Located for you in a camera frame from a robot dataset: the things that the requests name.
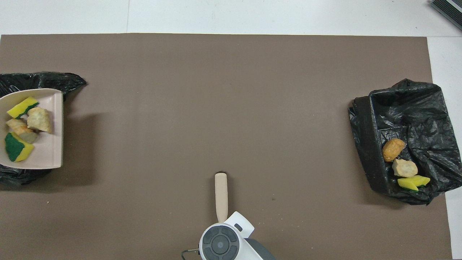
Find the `beige brush black bristles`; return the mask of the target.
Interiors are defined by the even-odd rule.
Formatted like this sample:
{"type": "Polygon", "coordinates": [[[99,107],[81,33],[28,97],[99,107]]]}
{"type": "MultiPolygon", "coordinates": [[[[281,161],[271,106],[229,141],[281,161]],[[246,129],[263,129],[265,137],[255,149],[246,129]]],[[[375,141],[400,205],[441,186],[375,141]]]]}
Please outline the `beige brush black bristles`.
{"type": "Polygon", "coordinates": [[[218,172],[215,181],[215,209],[218,223],[223,223],[228,218],[228,183],[227,174],[218,172]]]}

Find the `brown bread roll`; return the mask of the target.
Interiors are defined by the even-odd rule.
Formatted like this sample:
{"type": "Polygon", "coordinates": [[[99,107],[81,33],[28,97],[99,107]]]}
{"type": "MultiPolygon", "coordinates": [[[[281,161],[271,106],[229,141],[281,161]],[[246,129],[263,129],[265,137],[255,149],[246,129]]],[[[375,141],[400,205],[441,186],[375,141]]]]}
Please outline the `brown bread roll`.
{"type": "Polygon", "coordinates": [[[392,162],[398,157],[406,147],[406,143],[398,138],[388,140],[382,148],[383,159],[385,162],[392,162]]]}

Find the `pale bread chunk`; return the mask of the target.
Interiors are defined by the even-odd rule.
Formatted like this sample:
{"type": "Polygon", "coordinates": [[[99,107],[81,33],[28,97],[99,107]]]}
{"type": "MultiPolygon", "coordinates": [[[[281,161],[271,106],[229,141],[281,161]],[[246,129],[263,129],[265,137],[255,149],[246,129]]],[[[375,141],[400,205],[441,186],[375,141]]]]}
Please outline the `pale bread chunk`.
{"type": "Polygon", "coordinates": [[[392,164],[395,176],[399,177],[413,177],[418,174],[417,165],[413,161],[404,159],[395,159],[392,164]]]}
{"type": "Polygon", "coordinates": [[[35,107],[30,109],[27,115],[27,126],[29,129],[39,130],[49,134],[53,133],[51,119],[46,109],[35,107]]]}

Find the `beige plastic dustpan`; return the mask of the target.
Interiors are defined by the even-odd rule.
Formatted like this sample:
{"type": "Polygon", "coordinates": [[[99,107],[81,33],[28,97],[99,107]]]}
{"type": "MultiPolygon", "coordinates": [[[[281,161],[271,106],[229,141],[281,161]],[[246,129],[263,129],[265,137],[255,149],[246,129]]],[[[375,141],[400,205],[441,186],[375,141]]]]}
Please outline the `beige plastic dustpan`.
{"type": "MultiPolygon", "coordinates": [[[[28,115],[23,115],[19,120],[27,124],[28,115]]],[[[0,163],[8,167],[18,166],[20,169],[30,167],[32,169],[44,169],[46,167],[59,168],[62,166],[63,158],[63,96],[61,91],[53,89],[37,89],[21,91],[7,95],[0,99],[0,163]],[[7,114],[12,107],[32,96],[39,101],[36,107],[46,109],[49,113],[53,133],[33,130],[37,133],[34,150],[30,156],[19,162],[11,162],[5,151],[5,137],[8,132],[13,132],[6,125],[8,120],[13,119],[7,114]]]]}

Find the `orange croissant piece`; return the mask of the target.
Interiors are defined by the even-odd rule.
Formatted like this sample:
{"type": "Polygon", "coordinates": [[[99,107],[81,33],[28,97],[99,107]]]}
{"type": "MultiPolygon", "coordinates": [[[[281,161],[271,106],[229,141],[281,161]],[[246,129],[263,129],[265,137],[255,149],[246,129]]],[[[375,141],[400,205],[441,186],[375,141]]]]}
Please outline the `orange croissant piece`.
{"type": "Polygon", "coordinates": [[[27,124],[23,120],[17,120],[13,118],[5,122],[5,124],[25,142],[30,144],[35,143],[38,136],[37,133],[28,128],[27,124]]]}

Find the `green yellow sponge piece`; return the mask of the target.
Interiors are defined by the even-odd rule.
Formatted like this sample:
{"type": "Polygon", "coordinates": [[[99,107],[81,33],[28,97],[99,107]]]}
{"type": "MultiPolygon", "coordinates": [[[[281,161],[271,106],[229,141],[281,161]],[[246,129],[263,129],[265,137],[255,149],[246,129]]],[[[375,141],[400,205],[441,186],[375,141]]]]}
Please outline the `green yellow sponge piece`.
{"type": "Polygon", "coordinates": [[[34,150],[34,145],[27,143],[14,132],[5,136],[5,151],[11,162],[26,160],[34,150]]]}

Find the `black trash bag bin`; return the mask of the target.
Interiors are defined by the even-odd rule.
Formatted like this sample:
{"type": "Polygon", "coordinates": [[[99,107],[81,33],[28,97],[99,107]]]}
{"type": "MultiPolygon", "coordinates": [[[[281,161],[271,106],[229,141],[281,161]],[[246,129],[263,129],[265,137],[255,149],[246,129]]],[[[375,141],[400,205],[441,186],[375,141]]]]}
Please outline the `black trash bag bin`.
{"type": "Polygon", "coordinates": [[[441,88],[404,79],[353,99],[348,107],[356,150],[373,191],[410,205],[429,204],[462,186],[462,160],[441,88]],[[391,139],[405,147],[398,159],[412,161],[430,181],[417,190],[400,187],[383,147],[391,139]]]}
{"type": "MultiPolygon", "coordinates": [[[[65,100],[69,93],[86,84],[87,82],[82,77],[73,73],[35,72],[0,74],[0,99],[21,91],[49,88],[61,91],[63,100],[65,100]]],[[[52,167],[44,169],[27,167],[20,169],[18,166],[8,167],[0,162],[0,184],[10,186],[30,184],[30,182],[46,176],[52,169],[52,167]]]]}

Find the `brown table mat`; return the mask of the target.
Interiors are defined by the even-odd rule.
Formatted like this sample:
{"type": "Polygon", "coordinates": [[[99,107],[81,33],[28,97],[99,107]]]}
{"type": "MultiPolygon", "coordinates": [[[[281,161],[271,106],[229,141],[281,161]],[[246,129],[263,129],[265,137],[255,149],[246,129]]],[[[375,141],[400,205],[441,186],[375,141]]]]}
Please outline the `brown table mat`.
{"type": "Polygon", "coordinates": [[[355,97],[432,81],[423,37],[3,35],[0,73],[70,72],[63,166],[0,185],[0,260],[180,260],[230,212],[277,259],[450,259],[444,195],[371,190],[355,97]]]}

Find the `black ridged strip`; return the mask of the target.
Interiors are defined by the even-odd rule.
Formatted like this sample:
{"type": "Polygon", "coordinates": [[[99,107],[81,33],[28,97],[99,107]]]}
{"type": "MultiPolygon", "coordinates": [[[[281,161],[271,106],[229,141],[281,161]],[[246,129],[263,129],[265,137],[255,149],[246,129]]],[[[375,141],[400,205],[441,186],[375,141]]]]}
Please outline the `black ridged strip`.
{"type": "Polygon", "coordinates": [[[462,31],[462,0],[432,0],[430,6],[462,31]]]}

